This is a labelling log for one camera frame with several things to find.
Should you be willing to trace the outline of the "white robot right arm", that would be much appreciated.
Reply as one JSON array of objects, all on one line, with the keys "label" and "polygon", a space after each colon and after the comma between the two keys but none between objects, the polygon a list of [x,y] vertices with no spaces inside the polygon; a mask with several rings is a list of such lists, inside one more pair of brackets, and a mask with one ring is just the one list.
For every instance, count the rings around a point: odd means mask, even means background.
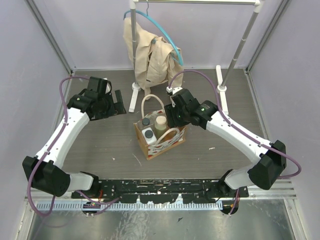
[{"label": "white robot right arm", "polygon": [[231,197],[239,188],[256,185],[269,190],[287,166],[286,146],[279,140],[272,143],[250,132],[219,111],[213,102],[203,103],[182,87],[167,87],[172,102],[164,107],[171,128],[188,124],[216,134],[241,151],[250,165],[228,170],[219,180],[220,193]]}]

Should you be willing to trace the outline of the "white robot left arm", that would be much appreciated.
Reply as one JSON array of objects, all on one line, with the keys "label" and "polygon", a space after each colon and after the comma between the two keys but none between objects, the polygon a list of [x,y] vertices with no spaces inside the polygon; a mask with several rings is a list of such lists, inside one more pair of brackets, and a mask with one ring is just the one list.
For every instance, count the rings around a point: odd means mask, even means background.
[{"label": "white robot left arm", "polygon": [[23,160],[29,190],[34,188],[55,197],[74,191],[82,191],[88,198],[99,195],[98,176],[66,173],[62,167],[74,141],[90,121],[123,115],[126,109],[121,91],[112,90],[109,80],[91,76],[87,81],[86,88],[63,102],[64,116],[48,142],[34,157]]}]

